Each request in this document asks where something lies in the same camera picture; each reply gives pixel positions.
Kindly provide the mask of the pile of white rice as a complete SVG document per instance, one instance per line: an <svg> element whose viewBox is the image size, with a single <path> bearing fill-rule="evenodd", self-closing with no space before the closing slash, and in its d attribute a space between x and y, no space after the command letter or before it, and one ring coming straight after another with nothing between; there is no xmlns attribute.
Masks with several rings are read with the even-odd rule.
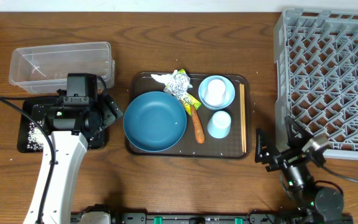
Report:
<svg viewBox="0 0 358 224"><path fill-rule="evenodd" d="M32 110L32 117L34 121L29 123L29 132L27 137L27 150L30 152L39 152L43 151L44 144L46 140L40 131L40 129L35 125L37 123L40 127L44 125L44 109L42 105L35 105Z"/></svg>

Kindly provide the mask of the light blue cup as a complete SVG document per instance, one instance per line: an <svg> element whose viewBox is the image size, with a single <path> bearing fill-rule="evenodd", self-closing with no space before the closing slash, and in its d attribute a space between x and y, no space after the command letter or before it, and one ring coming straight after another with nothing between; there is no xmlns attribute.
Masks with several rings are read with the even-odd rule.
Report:
<svg viewBox="0 0 358 224"><path fill-rule="evenodd" d="M217 111L207 125L210 136L216 139L225 138L231 129L231 116L225 111Z"/></svg>

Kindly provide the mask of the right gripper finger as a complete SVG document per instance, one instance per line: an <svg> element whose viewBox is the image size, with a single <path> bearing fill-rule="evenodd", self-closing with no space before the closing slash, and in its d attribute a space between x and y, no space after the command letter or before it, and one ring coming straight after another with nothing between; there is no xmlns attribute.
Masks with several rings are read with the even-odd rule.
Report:
<svg viewBox="0 0 358 224"><path fill-rule="evenodd" d="M266 164L272 162L279 156L279 150L276 148L272 138L260 128L256 129L256 143L256 163Z"/></svg>
<svg viewBox="0 0 358 224"><path fill-rule="evenodd" d="M285 127L290 148L303 147L311 139L311 134L290 116L285 117Z"/></svg>

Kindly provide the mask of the white cup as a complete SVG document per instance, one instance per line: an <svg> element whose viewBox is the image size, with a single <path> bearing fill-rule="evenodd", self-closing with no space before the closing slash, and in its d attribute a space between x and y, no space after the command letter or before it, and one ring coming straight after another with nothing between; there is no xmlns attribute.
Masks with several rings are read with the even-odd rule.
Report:
<svg viewBox="0 0 358 224"><path fill-rule="evenodd" d="M223 104L226 85L220 78L210 79L206 82L204 101L211 107L218 107Z"/></svg>

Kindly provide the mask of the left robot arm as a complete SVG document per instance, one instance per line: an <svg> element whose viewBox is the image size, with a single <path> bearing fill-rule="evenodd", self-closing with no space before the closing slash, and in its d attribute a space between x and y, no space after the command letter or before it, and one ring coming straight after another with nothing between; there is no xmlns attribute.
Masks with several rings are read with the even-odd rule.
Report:
<svg viewBox="0 0 358 224"><path fill-rule="evenodd" d="M23 113L40 131L42 163L25 223L71 223L81 162L88 149L105 143L105 129L123 116L106 92L61 91L59 96L25 100Z"/></svg>

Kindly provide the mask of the large blue plate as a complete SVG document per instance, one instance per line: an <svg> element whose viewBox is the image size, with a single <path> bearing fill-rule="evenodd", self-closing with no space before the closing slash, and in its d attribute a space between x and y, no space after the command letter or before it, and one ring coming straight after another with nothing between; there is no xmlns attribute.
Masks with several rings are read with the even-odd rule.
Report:
<svg viewBox="0 0 358 224"><path fill-rule="evenodd" d="M123 119L126 138L146 152L170 149L183 137L186 127L184 107L162 91L150 91L134 98Z"/></svg>

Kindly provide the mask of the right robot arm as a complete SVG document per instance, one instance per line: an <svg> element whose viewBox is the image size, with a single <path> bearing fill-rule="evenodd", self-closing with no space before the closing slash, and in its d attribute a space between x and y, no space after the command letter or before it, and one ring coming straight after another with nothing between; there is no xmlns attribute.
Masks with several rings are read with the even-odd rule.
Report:
<svg viewBox="0 0 358 224"><path fill-rule="evenodd" d="M342 223L342 189L337 185L319 186L307 166L309 162L324 165L328 138L312 135L289 116L285 128L288 149L282 152L265 131L256 129L255 162L265 164L268 172L279 170L284 191L296 203L296 209L281 212L272 223Z"/></svg>

